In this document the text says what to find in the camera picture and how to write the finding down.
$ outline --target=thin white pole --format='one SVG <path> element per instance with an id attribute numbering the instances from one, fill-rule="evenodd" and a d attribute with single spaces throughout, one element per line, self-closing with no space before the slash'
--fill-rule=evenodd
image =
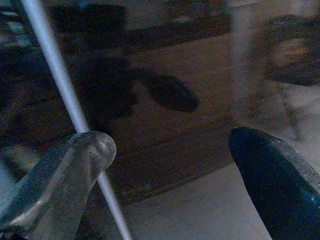
<path id="1" fill-rule="evenodd" d="M 23 7 L 39 41 L 44 57 L 52 72 L 55 84 L 69 113 L 77 133 L 89 131 L 85 115 L 81 109 L 75 89 L 71 83 L 65 62 L 55 40 L 53 30 L 42 4 L 38 0 L 22 0 Z M 98 178 L 99 186 L 112 212 L 114 220 L 124 240 L 132 240 L 125 218 L 105 172 Z"/>

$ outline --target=metal rod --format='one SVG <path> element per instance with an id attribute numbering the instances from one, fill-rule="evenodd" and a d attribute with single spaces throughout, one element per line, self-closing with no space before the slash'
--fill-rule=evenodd
<path id="1" fill-rule="evenodd" d="M 65 62 L 55 40 L 53 30 L 42 4 L 38 0 L 21 0 L 44 57 L 52 72 L 55 84 L 69 113 L 77 133 L 89 131 L 85 115 L 81 109 L 75 89 L 71 83 Z M 114 220 L 124 240 L 132 240 L 125 218 L 112 189 L 108 176 L 103 172 L 98 178 L 99 186 L 112 212 Z"/>

